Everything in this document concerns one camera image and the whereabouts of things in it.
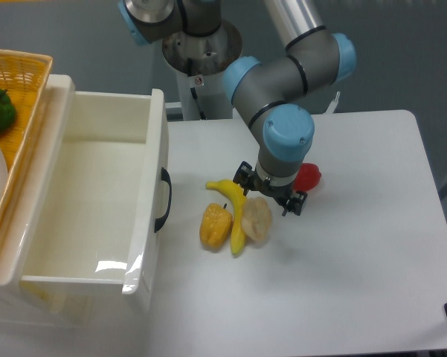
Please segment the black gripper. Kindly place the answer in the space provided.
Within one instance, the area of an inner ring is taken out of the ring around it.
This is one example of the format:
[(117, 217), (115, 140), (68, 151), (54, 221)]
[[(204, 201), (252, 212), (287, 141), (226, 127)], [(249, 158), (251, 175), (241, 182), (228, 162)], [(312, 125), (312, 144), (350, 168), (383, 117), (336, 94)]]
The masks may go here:
[(233, 183), (242, 188), (244, 196), (256, 190), (264, 196), (273, 198), (283, 208), (282, 216), (288, 213), (300, 216), (307, 200), (307, 192), (292, 190), (295, 179), (295, 173), (291, 176), (278, 177), (264, 172), (254, 172), (252, 166), (243, 161), (234, 174)]

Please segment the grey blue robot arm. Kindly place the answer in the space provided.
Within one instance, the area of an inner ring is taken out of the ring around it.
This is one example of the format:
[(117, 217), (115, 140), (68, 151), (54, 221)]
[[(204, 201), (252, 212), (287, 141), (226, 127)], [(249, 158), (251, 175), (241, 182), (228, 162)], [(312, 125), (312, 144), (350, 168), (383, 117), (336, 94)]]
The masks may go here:
[(219, 1), (118, 2), (137, 44), (161, 43), (184, 119), (237, 112), (244, 120), (259, 153), (255, 165), (239, 166), (234, 182), (300, 214), (307, 194), (295, 181), (315, 125), (297, 100), (350, 76), (356, 51), (344, 34), (327, 30), (313, 1), (265, 6), (285, 47), (283, 57), (267, 64), (243, 55), (242, 37), (222, 18)]

